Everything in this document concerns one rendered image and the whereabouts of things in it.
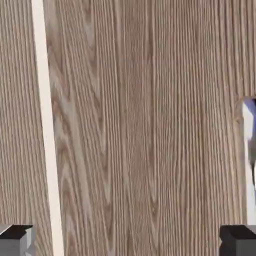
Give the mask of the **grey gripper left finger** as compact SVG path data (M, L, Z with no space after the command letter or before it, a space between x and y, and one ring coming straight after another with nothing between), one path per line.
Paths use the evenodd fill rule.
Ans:
M36 256L33 225L0 224L0 256Z

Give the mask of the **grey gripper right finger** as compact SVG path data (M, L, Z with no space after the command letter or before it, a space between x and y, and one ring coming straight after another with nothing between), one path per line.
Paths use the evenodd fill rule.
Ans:
M219 256L256 256L256 225L222 225Z

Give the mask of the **light wood drawer front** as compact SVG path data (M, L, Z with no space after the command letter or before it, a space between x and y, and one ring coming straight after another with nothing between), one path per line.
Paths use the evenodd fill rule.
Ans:
M219 256L248 221L256 0L43 0L64 256Z
M0 0L0 224L34 226L54 256L32 0Z

